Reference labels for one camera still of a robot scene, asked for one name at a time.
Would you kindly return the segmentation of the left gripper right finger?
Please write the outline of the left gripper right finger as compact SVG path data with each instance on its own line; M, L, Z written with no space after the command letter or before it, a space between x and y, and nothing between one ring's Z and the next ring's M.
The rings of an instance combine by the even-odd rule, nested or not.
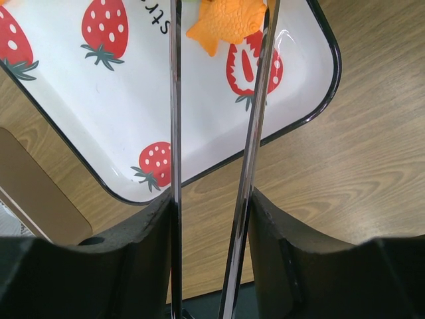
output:
M353 245L251 200L249 243L261 318L423 318L424 237Z

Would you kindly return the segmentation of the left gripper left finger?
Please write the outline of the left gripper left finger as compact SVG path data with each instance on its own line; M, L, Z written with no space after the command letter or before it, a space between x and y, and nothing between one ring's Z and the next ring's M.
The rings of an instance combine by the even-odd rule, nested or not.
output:
M170 194L76 246L1 239L2 318L162 318Z

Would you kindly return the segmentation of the metal tongs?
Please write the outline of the metal tongs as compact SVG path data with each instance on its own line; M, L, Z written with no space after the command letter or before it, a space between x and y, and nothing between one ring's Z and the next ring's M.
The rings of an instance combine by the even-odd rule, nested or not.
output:
M256 158L260 148L262 126L274 55L279 1L268 1L258 72L254 87L243 165L236 198L236 208L226 262L219 318L234 318L244 250L250 218ZM182 318L182 219L181 219L181 17L182 2L170 2L169 27L170 107L171 107L171 317Z

